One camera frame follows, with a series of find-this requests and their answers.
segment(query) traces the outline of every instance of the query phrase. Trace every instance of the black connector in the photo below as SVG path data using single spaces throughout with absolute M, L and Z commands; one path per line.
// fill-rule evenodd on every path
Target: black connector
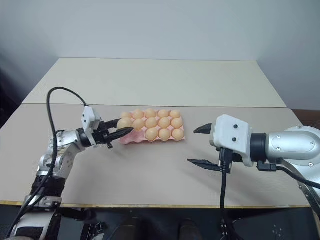
M 258 161 L 258 165 L 256 166 L 256 168 L 261 172 L 276 172 L 277 171 L 277 165 L 264 163 L 263 161 Z

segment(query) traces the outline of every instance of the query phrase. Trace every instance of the wooden table edge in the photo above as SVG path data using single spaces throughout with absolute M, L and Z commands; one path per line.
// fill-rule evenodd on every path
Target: wooden table edge
M 0 205 L 21 206 L 22 201 L 0 201 Z M 63 208 L 160 208 L 160 209 L 219 209 L 219 205 L 162 205 L 162 204 L 72 204 L 62 203 Z M 287 208 L 310 208 L 309 205 L 286 205 L 286 206 L 225 206 L 227 209 L 287 209 Z

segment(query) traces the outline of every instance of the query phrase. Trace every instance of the robotic arm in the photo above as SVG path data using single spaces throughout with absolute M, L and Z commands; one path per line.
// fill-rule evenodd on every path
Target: robotic arm
M 111 142 L 119 139 L 134 128 L 126 127 L 113 133 L 109 129 L 116 128 L 119 119 L 104 122 L 99 114 L 90 106 L 85 106 L 82 113 L 82 126 L 74 131 L 58 131 L 57 157 L 52 177 L 43 184 L 44 178 L 50 171 L 54 144 L 53 138 L 49 141 L 46 153 L 41 157 L 35 181 L 22 207 L 25 211 L 18 217 L 18 222 L 12 226 L 10 237 L 28 237 L 37 240 L 56 240 L 58 238 L 61 216 L 60 205 L 65 183 L 78 153 L 86 148 L 107 144 L 111 149 Z
M 304 184 L 311 181 L 315 183 L 313 186 L 320 186 L 320 130 L 296 126 L 282 132 L 252 133 L 248 123 L 222 115 L 215 123 L 199 127 L 194 133 L 210 134 L 210 145 L 220 151 L 219 165 L 201 159 L 189 159 L 189 162 L 219 172 L 224 166 L 227 173 L 231 172 L 232 162 L 243 163 L 246 167 L 256 162 L 257 169 L 264 172 L 292 172 L 300 178 L 298 187 L 311 207 L 320 214 L 320 189 Z

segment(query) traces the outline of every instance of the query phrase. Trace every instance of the black shoe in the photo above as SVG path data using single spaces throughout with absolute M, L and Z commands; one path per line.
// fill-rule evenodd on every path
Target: black shoe
M 203 240 L 199 228 L 196 224 L 187 219 L 180 224 L 179 240 Z
M 145 240 L 145 223 L 138 217 L 133 217 L 122 223 L 115 230 L 111 240 Z

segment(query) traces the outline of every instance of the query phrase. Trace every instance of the silver cylindrical joint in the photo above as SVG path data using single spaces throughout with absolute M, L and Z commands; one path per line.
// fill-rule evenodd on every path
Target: silver cylindrical joint
M 274 132 L 266 138 L 265 148 L 269 160 L 310 160 L 320 154 L 320 138 L 301 130 Z

